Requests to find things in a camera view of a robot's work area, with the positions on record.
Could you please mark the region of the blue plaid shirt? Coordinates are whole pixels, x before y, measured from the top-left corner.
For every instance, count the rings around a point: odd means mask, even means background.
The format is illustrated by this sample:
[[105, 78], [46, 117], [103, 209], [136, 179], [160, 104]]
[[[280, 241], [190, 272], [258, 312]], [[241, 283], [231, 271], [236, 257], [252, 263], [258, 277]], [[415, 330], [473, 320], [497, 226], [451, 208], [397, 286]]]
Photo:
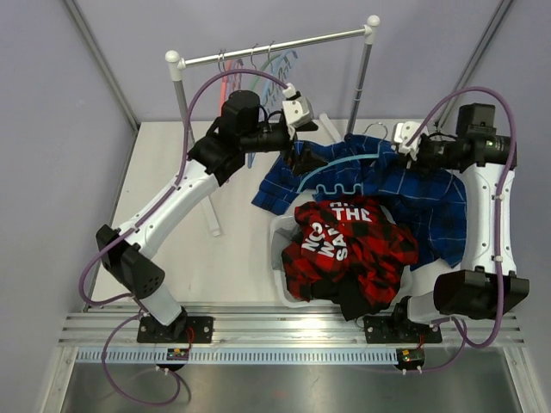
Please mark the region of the blue plaid shirt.
[[[467, 194], [462, 180], [447, 170], [427, 173], [399, 165], [389, 142], [365, 135], [350, 134], [339, 143], [311, 142], [313, 151], [328, 163], [354, 153], [375, 152], [381, 144], [381, 157], [362, 164], [360, 178], [364, 196], [375, 197], [397, 224], [410, 229], [418, 241], [422, 267], [438, 259], [450, 267], [461, 263], [467, 241]], [[262, 179], [252, 205], [275, 215], [284, 214], [298, 197], [300, 180], [279, 157]], [[316, 201], [339, 200], [344, 195], [314, 195]]]

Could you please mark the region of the black plain shirt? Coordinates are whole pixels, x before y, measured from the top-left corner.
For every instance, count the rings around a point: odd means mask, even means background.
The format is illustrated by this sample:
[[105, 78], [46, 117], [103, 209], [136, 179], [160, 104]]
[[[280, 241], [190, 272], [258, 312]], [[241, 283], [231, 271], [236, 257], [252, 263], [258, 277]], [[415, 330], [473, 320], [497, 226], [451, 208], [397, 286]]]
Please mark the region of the black plain shirt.
[[376, 308], [362, 295], [358, 283], [348, 277], [339, 282], [319, 280], [312, 284], [311, 295], [314, 299], [328, 300], [338, 305], [345, 321], [376, 313]]

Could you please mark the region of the lilac hanger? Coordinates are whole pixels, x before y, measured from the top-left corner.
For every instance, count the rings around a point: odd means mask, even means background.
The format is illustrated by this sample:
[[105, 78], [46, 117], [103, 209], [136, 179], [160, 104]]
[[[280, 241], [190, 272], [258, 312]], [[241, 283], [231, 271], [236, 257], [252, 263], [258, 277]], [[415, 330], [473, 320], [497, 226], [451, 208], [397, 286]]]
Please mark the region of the lilac hanger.
[[[220, 63], [222, 64], [222, 66], [220, 68], [220, 71], [224, 71], [223, 65], [224, 65], [224, 62], [227, 61], [227, 60], [229, 60], [229, 59], [226, 58], [226, 49], [222, 49], [220, 51]], [[243, 60], [241, 58], [237, 58], [236, 60], [237, 60], [237, 64], [236, 64], [236, 67], [233, 70], [243, 68], [244, 67]], [[241, 74], [233, 74], [232, 75], [232, 89], [239, 89], [240, 88], [241, 77], [242, 77]]]

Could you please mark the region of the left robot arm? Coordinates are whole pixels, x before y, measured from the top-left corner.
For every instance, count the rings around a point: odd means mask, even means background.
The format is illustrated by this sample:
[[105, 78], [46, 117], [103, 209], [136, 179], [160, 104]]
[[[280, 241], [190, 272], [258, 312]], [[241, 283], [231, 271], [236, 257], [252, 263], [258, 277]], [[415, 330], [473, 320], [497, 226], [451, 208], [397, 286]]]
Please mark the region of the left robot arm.
[[296, 148], [299, 132], [318, 128], [311, 103], [293, 85], [283, 96], [280, 119], [273, 122], [261, 113], [255, 92], [231, 93], [205, 136], [185, 152], [185, 165], [173, 180], [119, 228], [103, 225], [97, 231], [103, 267], [145, 308], [141, 342], [193, 340], [193, 320], [171, 295], [164, 271], [152, 259], [184, 217], [245, 166], [247, 154], [277, 152], [296, 175], [325, 165], [308, 143]]

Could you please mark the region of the pink hanger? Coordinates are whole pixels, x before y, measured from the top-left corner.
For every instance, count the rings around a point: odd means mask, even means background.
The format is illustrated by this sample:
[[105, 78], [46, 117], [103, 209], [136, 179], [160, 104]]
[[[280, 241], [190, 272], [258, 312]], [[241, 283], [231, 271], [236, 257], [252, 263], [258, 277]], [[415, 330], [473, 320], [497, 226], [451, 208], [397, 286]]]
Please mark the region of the pink hanger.
[[[224, 62], [224, 71], [233, 70], [236, 67], [237, 60], [229, 59]], [[221, 79], [220, 83], [220, 95], [219, 95], [219, 107], [222, 108], [227, 97], [232, 93], [232, 75], [225, 76]]]

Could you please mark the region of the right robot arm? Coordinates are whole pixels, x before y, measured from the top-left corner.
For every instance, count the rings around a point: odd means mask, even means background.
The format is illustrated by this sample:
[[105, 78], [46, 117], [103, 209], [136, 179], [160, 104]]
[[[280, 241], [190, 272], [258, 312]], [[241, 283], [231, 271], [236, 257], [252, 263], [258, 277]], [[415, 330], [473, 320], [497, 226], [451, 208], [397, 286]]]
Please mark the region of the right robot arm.
[[505, 313], [529, 294], [529, 281], [517, 275], [511, 250], [510, 200], [517, 166], [516, 141], [494, 126], [496, 108], [471, 103], [460, 107], [455, 136], [434, 140], [418, 122], [401, 122], [392, 142], [408, 166], [424, 172], [458, 173], [466, 190], [466, 243], [461, 262], [440, 274], [432, 290], [407, 296], [391, 316], [391, 331], [401, 341], [431, 333], [442, 322], [491, 320], [498, 334]]

